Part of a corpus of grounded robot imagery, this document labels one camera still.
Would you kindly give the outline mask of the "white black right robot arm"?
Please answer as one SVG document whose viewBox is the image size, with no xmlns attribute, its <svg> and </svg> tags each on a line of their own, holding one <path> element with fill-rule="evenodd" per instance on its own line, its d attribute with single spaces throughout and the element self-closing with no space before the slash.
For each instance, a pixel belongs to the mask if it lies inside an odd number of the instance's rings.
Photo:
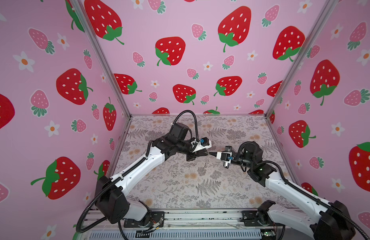
<svg viewBox="0 0 370 240">
<path fill-rule="evenodd" d="M 299 208 L 283 209 L 273 201 L 266 201 L 258 208 L 259 222 L 282 224 L 315 240 L 351 240 L 356 235 L 355 223 L 347 207 L 339 201 L 322 199 L 286 179 L 281 167 L 263 160 L 263 150 L 256 142 L 245 142 L 237 152 L 226 147 L 223 152 L 211 152 L 226 165 L 237 165 L 252 180 L 280 194 Z"/>
</svg>

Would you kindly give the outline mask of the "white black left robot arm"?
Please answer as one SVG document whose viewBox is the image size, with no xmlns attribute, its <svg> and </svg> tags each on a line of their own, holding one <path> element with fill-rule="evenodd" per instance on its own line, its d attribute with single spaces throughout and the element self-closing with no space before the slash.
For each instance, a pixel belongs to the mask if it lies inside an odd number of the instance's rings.
<svg viewBox="0 0 370 240">
<path fill-rule="evenodd" d="M 147 152 L 128 168 L 110 178 L 99 178 L 95 190 L 99 198 L 94 204 L 106 220 L 115 224 L 130 219 L 147 225 L 151 216 L 148 207 L 140 202 L 129 202 L 126 197 L 140 180 L 171 156 L 184 154 L 190 162 L 208 154 L 212 141 L 207 137 L 186 140 L 189 131 L 189 127 L 184 124 L 174 124 L 169 133 L 150 142 Z"/>
</svg>

